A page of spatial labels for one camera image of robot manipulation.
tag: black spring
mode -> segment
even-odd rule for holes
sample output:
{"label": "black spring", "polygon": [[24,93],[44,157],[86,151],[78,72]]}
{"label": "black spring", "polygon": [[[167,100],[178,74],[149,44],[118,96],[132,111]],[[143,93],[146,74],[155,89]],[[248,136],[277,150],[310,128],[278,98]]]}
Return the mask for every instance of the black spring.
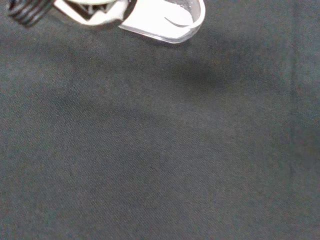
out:
{"label": "black spring", "polygon": [[55,0],[11,0],[7,14],[19,24],[31,27],[53,6]]}

